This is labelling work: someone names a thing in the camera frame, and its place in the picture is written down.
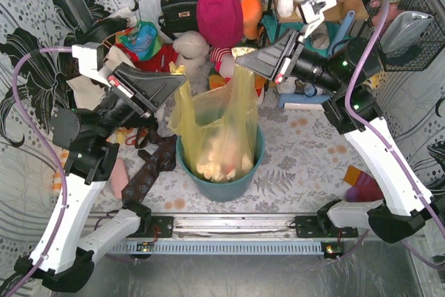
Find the yellow trash bag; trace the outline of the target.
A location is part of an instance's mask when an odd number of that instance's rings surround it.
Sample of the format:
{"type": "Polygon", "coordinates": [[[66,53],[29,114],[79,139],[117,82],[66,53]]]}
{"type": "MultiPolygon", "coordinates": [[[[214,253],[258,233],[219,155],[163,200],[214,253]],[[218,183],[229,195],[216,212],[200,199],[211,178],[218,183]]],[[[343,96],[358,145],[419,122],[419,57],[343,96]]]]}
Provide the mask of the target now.
{"type": "Polygon", "coordinates": [[[258,107],[255,73],[235,64],[223,87],[193,95],[187,81],[175,93],[168,123],[181,140],[193,175],[212,183],[233,182],[254,168],[258,107]]]}

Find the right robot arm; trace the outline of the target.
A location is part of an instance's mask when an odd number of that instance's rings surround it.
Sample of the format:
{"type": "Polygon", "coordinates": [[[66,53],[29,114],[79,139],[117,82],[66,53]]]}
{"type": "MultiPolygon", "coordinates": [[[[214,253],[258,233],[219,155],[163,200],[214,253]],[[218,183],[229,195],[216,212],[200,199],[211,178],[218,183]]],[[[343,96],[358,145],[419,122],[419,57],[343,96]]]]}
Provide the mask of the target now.
{"type": "Polygon", "coordinates": [[[306,48],[301,33],[288,29],[273,44],[236,57],[236,64],[276,84],[294,77],[331,93],[321,104],[325,117],[360,154],[380,187],[381,200],[337,200],[319,209],[321,230],[371,230],[387,243],[416,234],[430,219],[444,230],[444,198],[434,196],[414,174],[364,85],[382,68],[371,42],[349,39],[326,58],[306,48]]]}

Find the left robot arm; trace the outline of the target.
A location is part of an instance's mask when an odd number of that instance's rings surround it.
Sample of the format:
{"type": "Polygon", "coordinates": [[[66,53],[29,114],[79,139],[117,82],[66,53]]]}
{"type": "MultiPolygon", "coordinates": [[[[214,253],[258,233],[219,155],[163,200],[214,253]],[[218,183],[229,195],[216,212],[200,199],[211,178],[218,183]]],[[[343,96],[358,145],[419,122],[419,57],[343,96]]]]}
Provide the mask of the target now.
{"type": "Polygon", "coordinates": [[[94,109],[61,109],[51,119],[53,144],[69,152],[60,174],[62,191],[39,244],[15,264],[24,278],[37,278],[56,292],[79,291],[114,245],[133,234],[154,231],[143,199],[156,173],[171,170],[176,163],[175,137],[160,137],[149,119],[186,83],[184,66],[172,66],[169,73],[141,72],[122,63],[105,80],[109,88],[94,109]],[[152,155],[155,173],[126,186],[117,214],[82,236],[91,207],[115,167],[120,146],[109,138],[121,127],[148,128],[149,141],[158,145],[152,155]]]}

